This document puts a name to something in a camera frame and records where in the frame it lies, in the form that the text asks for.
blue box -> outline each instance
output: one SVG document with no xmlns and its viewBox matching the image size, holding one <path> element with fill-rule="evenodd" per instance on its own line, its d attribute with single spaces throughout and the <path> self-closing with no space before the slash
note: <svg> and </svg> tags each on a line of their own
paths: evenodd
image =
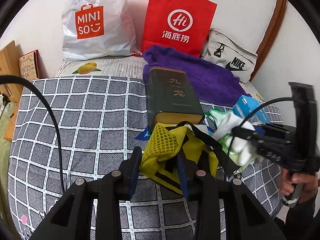
<svg viewBox="0 0 320 240">
<path fill-rule="evenodd" d="M 251 97 L 247 97 L 247 96 L 241 96 L 238 99 L 237 103 L 234 105 L 233 111 L 235 115 L 245 118 L 249 113 L 251 113 L 258 106 L 260 106 L 260 103 L 258 100 Z M 253 117 L 249 118 L 248 121 L 251 123 L 254 123 L 255 125 L 266 124 L 268 122 L 271 122 L 266 112 L 263 109 L 259 110 Z"/>
</svg>

metal screw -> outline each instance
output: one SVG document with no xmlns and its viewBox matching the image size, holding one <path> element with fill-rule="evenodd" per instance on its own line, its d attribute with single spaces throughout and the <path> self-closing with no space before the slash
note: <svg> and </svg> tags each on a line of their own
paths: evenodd
<svg viewBox="0 0 320 240">
<path fill-rule="evenodd" d="M 237 185 L 237 186 L 241 185 L 241 183 L 242 183 L 242 181 L 239 180 L 239 179 L 233 179 L 232 182 L 233 182 L 233 184 L 235 184 L 235 185 Z"/>
<path fill-rule="evenodd" d="M 111 172 L 111 175 L 113 177 L 119 177 L 121 175 L 121 171 L 115 170 L 115 171 Z"/>
<path fill-rule="evenodd" d="M 203 176 L 205 176 L 205 171 L 203 171 L 203 170 L 198 170 L 198 171 L 196 172 L 196 174 L 197 174 L 199 177 L 203 177 Z"/>
<path fill-rule="evenodd" d="M 78 186 L 84 184 L 84 179 L 82 179 L 82 178 L 77 179 L 77 180 L 76 180 L 76 184 L 77 184 Z"/>
</svg>

human hand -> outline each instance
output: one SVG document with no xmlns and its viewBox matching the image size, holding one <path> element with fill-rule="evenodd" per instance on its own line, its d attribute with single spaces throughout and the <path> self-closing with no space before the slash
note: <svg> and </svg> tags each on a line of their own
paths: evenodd
<svg viewBox="0 0 320 240">
<path fill-rule="evenodd" d="M 294 192 L 294 186 L 292 184 L 304 184 L 298 199 L 298 204 L 301 204 L 310 200 L 317 194 L 318 174 L 316 173 L 315 176 L 312 176 L 301 172 L 291 176 L 287 169 L 281 168 L 280 193 L 286 196 L 290 195 Z"/>
</svg>

pink print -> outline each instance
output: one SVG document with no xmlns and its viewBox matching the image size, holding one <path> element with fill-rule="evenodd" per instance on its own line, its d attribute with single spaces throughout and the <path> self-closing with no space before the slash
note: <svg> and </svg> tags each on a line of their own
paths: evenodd
<svg viewBox="0 0 320 240">
<path fill-rule="evenodd" d="M 22 224 L 26 225 L 26 224 L 27 224 L 27 220 L 28 220 L 28 218 L 27 218 L 26 215 L 22 215 L 22 216 L 21 216 Z"/>
</svg>

white wall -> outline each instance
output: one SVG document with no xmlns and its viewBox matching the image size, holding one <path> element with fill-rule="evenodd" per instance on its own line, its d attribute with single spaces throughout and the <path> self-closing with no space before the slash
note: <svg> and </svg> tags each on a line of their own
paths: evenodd
<svg viewBox="0 0 320 240">
<path fill-rule="evenodd" d="M 314 86 L 318 101 L 318 138 L 320 146 L 320 45 L 301 15 L 288 5 L 284 21 L 270 53 L 254 77 L 252 84 L 265 100 L 291 96 L 288 82 L 300 82 Z M 295 126 L 293 103 L 278 106 L 285 124 Z M 316 211 L 320 207 L 320 193 Z"/>
<path fill-rule="evenodd" d="M 129 0 L 140 45 L 149 0 Z M 211 0 L 218 4 L 212 27 L 236 37 L 247 49 L 256 51 L 268 26 L 276 0 Z M 0 38 L 0 48 L 11 40 L 21 53 L 38 49 L 45 70 L 52 77 L 61 67 L 63 34 L 61 15 L 65 0 L 30 0 Z"/>
</svg>

